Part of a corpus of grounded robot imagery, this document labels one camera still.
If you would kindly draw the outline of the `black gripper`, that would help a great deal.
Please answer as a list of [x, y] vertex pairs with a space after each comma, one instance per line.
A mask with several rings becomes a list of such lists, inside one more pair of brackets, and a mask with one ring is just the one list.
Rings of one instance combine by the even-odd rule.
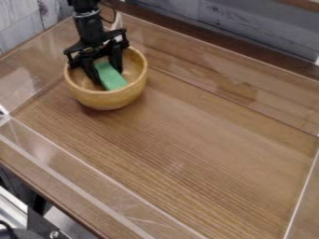
[[72, 19], [78, 41], [64, 50], [64, 55], [69, 66], [80, 66], [92, 82], [100, 85], [101, 79], [93, 60], [106, 56], [112, 67], [121, 73], [121, 52], [129, 47], [126, 30], [102, 28], [100, 0], [66, 0], [66, 3], [73, 7]]

